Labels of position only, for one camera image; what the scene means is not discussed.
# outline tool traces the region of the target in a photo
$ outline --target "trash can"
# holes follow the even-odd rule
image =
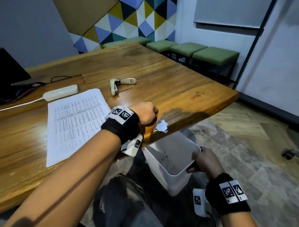
[[[175,132],[142,149],[153,175],[171,195],[177,195],[188,183],[191,174],[186,169],[192,165],[192,152],[200,147]]]

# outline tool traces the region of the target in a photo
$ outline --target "baseboard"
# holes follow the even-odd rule
[[[299,117],[294,114],[286,112],[241,92],[239,92],[238,102],[267,114],[268,116],[273,117],[285,124],[288,124],[291,129],[299,132]]]

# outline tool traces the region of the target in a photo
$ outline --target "stool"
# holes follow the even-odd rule
[[[137,36],[137,37],[121,40],[121,41],[105,43],[103,45],[103,48],[109,48],[109,47],[112,47],[112,46],[122,45],[122,44],[126,44],[126,43],[139,43],[140,45],[145,46],[147,43],[150,43],[150,42],[151,42],[151,40],[148,39],[148,38]]]
[[[193,54],[191,69],[197,69],[199,73],[213,80],[217,80],[219,75],[229,80],[238,57],[237,51],[208,47]]]
[[[170,48],[176,45],[175,42],[169,40],[160,40],[147,44],[147,48],[154,50],[166,57],[170,57]]]
[[[191,42],[174,45],[170,48],[171,59],[191,68],[192,55],[206,48],[207,46]]]

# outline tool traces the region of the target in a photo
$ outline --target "black pole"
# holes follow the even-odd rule
[[[270,15],[271,15],[272,11],[273,11],[273,8],[275,6],[276,1],[277,0],[272,0],[271,3],[270,3],[270,6],[269,6],[269,8],[268,8],[268,10],[266,12],[266,15],[265,15],[263,21],[262,21],[262,24],[261,24],[259,30],[257,31],[257,35],[255,36],[255,39],[254,39],[254,41],[253,41],[253,43],[252,43],[252,45],[250,47],[250,50],[249,50],[249,52],[248,52],[248,54],[247,54],[247,56],[245,58],[245,61],[244,61],[243,65],[242,65],[242,67],[240,69],[240,72],[239,72],[239,74],[237,76],[237,79],[236,79],[236,81],[234,83],[234,86],[233,86],[234,90],[238,86],[238,83],[239,83],[239,81],[241,79],[242,73],[243,73],[243,71],[244,71],[244,69],[245,69],[245,67],[246,67],[246,65],[247,65],[247,63],[249,61],[249,58],[250,58],[250,56],[251,56],[251,54],[252,54],[252,52],[253,52],[253,50],[255,48],[255,45],[257,44],[257,41],[259,40],[259,38],[260,38],[260,36],[261,36],[261,34],[262,34],[263,30],[264,30],[264,27],[265,27],[265,25],[266,25],[266,23],[267,23]]]

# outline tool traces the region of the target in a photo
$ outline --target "seat cushion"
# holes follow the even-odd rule
[[[117,45],[121,45],[121,44],[126,44],[125,40],[115,41],[115,42],[111,42],[111,43],[105,43],[103,45],[103,48],[109,48],[109,47],[113,47],[113,46],[117,46]]]
[[[239,57],[239,52],[217,47],[208,47],[193,54],[193,58],[207,61],[216,65],[223,65]]]
[[[133,38],[129,38],[124,40],[124,42],[126,43],[139,43],[141,45],[145,45],[147,43],[150,43],[151,40],[145,37],[141,37],[141,36],[137,36],[137,37],[133,37]]]
[[[171,51],[185,55],[187,57],[192,56],[195,52],[206,49],[207,46],[197,44],[197,43],[182,43],[174,45],[170,48]]]
[[[154,50],[158,53],[170,50],[170,47],[176,45],[175,42],[171,42],[168,40],[160,40],[152,43],[147,44],[147,48]]]

